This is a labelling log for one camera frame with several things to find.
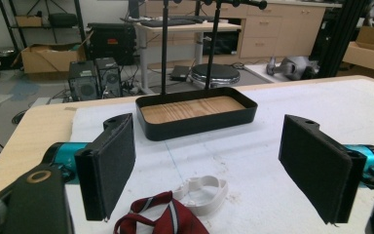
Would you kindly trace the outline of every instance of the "wooden tray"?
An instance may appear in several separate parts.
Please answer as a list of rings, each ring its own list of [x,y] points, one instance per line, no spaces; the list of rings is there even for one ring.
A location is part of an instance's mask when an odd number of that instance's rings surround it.
[[[145,136],[164,140],[251,123],[257,103],[233,88],[139,97],[137,118]]]

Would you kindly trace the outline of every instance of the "white table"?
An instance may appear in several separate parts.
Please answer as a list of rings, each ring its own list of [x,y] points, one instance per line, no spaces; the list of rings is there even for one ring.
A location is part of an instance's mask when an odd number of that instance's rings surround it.
[[[318,122],[324,133],[340,143],[374,144],[374,80],[353,76],[237,89],[259,104],[251,124],[157,142],[144,136],[134,118],[135,167],[110,221],[86,221],[79,187],[67,186],[76,233],[112,233],[115,221],[129,211],[132,201],[172,190],[191,176],[204,175],[229,183],[220,210],[201,217],[210,233],[364,233],[374,206],[374,190],[359,188],[348,224],[325,225],[278,157],[284,114]],[[135,99],[71,102],[28,110],[0,154],[0,190],[39,164],[53,143],[69,141],[71,133],[74,141],[92,140],[109,116],[134,113]]]
[[[144,94],[154,94],[148,86],[147,66],[149,63],[160,62],[162,59],[161,47],[148,47],[147,33],[161,34],[161,27],[147,27],[140,23],[136,23],[138,30],[138,45],[140,50],[140,70],[141,70],[141,91]],[[211,32],[213,28],[212,22],[196,23],[191,25],[169,26],[168,32],[197,32],[195,45],[176,45],[168,46],[167,61],[183,60],[195,58],[195,64],[201,64],[203,58],[203,39],[205,32]],[[242,27],[240,25],[230,23],[218,23],[217,31],[235,31]]]

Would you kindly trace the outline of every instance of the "white wall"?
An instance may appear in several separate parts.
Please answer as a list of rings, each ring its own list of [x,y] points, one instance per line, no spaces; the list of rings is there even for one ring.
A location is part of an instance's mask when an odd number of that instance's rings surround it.
[[[16,10],[19,15],[26,14],[27,11],[36,2],[35,0],[13,0],[16,5]],[[66,10],[68,13],[75,13],[73,0],[54,0],[60,7]],[[58,7],[56,7],[51,0],[48,0],[49,8],[52,13],[60,13]],[[10,12],[10,6],[6,5],[7,12]],[[123,18],[128,9],[127,0],[80,0],[81,14],[83,16],[84,26],[87,26],[89,22],[111,22],[111,23],[122,23],[120,18]],[[45,0],[41,2],[32,10],[31,15],[35,15],[37,11],[43,12],[44,16],[47,16],[47,10],[45,7]],[[32,43],[54,43],[54,35],[51,30],[46,29],[25,29],[23,31],[27,44]],[[56,38],[58,43],[69,43],[80,41],[80,35],[78,30],[74,29],[56,29]],[[0,10],[0,47],[12,47],[12,41],[5,24],[4,18],[2,17]]]

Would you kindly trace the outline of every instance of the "red cloth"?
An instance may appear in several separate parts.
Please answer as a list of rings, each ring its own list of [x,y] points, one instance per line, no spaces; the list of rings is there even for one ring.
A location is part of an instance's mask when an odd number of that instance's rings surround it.
[[[140,213],[162,204],[168,204],[162,216],[152,221]],[[131,211],[120,218],[114,233],[135,234],[136,223],[154,226],[153,234],[207,234],[208,231],[186,207],[172,198],[172,192],[160,193],[154,197],[143,198],[131,204]]]

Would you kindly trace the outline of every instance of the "metal shelf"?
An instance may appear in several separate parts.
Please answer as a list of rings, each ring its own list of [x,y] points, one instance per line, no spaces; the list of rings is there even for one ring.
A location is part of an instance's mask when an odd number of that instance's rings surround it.
[[[80,32],[81,42],[84,42],[85,39],[86,39],[86,33],[85,33],[85,30],[84,30],[84,26],[83,26],[83,20],[82,20],[82,15],[81,15],[81,6],[80,6],[80,1],[79,0],[73,0],[74,5],[75,5],[75,13],[77,15],[77,20],[78,20],[78,24],[76,26],[73,26],[73,27],[59,27],[59,26],[51,26],[51,25],[48,25],[48,24],[45,24],[45,25],[42,25],[42,26],[19,27],[17,24],[12,24],[10,22],[10,15],[8,14],[8,12],[6,10],[4,1],[6,1],[5,3],[9,4],[9,6],[10,6],[11,13],[12,13],[11,16],[15,17],[15,16],[18,15],[18,13],[17,13],[17,10],[15,8],[13,0],[0,0],[0,9],[1,9],[1,12],[2,12],[2,16],[4,18],[4,21],[5,21],[6,25],[7,25],[7,28],[8,28],[9,34],[11,36],[11,40],[12,40],[12,43],[14,45],[14,49],[15,49],[16,53],[19,53],[20,49],[19,49],[19,44],[18,44],[17,38],[15,37],[14,30],[18,31],[21,44],[23,45],[24,48],[27,48],[26,40],[25,40],[25,37],[23,35],[23,30],[24,29],[37,29],[37,28],[51,29],[53,31],[54,38],[56,40],[55,29],[57,29],[57,28],[77,28]],[[55,3],[53,0],[37,0],[35,2],[35,4],[32,6],[32,8],[29,10],[29,12],[31,12],[32,9],[41,1],[45,1],[45,4],[47,6],[48,14],[50,13],[50,10],[48,8],[48,1],[51,1],[53,4],[55,4],[56,6],[58,6],[60,8],[60,6],[57,3]]]

